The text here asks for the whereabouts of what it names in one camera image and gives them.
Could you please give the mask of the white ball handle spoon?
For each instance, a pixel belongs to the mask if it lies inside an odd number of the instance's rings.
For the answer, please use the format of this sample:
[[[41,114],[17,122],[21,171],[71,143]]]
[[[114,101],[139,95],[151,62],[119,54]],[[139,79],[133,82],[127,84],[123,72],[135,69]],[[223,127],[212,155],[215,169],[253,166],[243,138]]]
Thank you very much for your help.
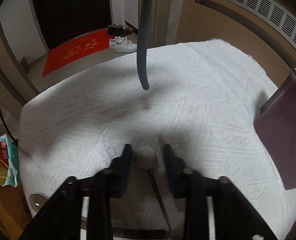
[[[152,185],[152,189],[154,191],[154,194],[156,196],[156,200],[158,201],[161,213],[164,217],[164,220],[166,221],[166,224],[168,226],[169,233],[167,234],[166,239],[182,239],[179,235],[175,234],[171,223],[169,221],[169,217],[166,211],[166,208],[164,206],[164,202],[162,201],[162,197],[156,182],[156,178],[154,175],[154,169],[158,166],[158,158],[156,157],[156,153],[154,150],[148,146],[140,147],[136,150],[134,154],[134,160],[137,164],[137,166],[146,171],[150,180],[150,183]]]

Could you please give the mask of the blue silicone spoon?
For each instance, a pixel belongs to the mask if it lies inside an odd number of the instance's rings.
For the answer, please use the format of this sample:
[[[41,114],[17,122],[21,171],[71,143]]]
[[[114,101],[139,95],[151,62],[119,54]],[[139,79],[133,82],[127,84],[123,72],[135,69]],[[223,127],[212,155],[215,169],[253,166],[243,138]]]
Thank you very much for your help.
[[[149,90],[147,76],[148,32],[153,0],[142,0],[137,44],[137,73],[143,90]]]

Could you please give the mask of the white textured table cloth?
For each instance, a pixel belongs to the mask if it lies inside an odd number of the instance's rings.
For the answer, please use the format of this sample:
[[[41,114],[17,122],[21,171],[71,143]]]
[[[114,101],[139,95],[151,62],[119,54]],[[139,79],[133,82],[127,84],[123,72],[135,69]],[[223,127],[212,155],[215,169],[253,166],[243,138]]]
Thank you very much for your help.
[[[69,176],[90,177],[123,151],[160,142],[209,178],[228,177],[273,233],[289,231],[280,175],[253,122],[277,89],[249,55],[222,40],[147,52],[150,88],[136,55],[118,57],[46,89],[20,118],[20,177],[26,196],[52,195]]]

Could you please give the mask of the dark metal spoon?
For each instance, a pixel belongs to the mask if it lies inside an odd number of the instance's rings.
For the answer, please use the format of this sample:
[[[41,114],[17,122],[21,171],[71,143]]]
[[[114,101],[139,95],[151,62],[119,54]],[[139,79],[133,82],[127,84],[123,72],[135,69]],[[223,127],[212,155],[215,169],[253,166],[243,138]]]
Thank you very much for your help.
[[[87,239],[165,239],[165,230],[139,230],[114,228],[111,223],[110,202],[101,196],[88,208],[87,217],[82,217],[83,196],[79,193],[57,192],[50,199],[40,194],[29,197],[30,204],[36,212],[28,225],[28,230],[41,230],[39,236],[53,236],[59,239],[79,239],[80,230],[86,230]]]

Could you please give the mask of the colourful plastic bag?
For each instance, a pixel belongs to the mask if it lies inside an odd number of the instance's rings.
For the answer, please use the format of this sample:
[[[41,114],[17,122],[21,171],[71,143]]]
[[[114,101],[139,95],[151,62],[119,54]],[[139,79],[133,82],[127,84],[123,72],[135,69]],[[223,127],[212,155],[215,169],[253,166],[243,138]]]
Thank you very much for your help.
[[[0,136],[0,185],[18,187],[20,179],[20,162],[18,148],[7,134]]]

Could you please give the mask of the purple plastic utensil caddy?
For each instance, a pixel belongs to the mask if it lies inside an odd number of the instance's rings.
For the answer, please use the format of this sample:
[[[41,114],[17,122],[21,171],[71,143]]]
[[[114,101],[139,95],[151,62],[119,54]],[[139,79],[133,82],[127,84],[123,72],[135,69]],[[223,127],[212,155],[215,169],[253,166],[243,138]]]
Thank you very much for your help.
[[[296,73],[288,77],[260,108],[254,129],[282,179],[284,188],[296,188]]]

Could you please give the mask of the white sneaker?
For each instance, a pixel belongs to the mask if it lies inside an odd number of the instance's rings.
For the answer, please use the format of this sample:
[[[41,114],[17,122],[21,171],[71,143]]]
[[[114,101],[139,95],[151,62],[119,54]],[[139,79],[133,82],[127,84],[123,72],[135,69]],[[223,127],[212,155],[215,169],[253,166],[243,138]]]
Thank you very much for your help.
[[[116,46],[121,45],[127,40],[127,37],[116,36],[109,39],[109,49],[115,49]]]
[[[114,51],[116,53],[134,53],[137,51],[137,44],[133,43],[130,40],[126,40],[119,46],[116,46]]]

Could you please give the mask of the red door mat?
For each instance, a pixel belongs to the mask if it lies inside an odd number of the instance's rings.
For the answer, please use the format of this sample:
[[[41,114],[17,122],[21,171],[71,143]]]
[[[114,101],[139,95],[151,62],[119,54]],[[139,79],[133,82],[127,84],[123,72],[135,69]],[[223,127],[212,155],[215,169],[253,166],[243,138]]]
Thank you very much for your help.
[[[109,39],[112,37],[107,33],[108,28],[92,31],[49,50],[41,77],[78,59],[108,49]]]

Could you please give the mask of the black shoes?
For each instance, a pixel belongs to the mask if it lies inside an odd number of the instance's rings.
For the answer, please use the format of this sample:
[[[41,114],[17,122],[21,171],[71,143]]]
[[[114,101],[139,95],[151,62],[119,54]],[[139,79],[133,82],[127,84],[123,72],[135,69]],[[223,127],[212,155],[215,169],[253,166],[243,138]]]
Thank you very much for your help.
[[[108,26],[107,35],[125,37],[131,35],[131,31],[125,30],[122,25],[112,24]]]

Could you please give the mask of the grey ventilation grille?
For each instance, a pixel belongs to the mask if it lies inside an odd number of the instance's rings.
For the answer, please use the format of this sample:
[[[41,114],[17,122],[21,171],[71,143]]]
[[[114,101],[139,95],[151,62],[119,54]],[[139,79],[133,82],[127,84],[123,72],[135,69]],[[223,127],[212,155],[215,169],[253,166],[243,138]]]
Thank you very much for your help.
[[[273,0],[229,0],[258,16],[296,50],[296,17]]]

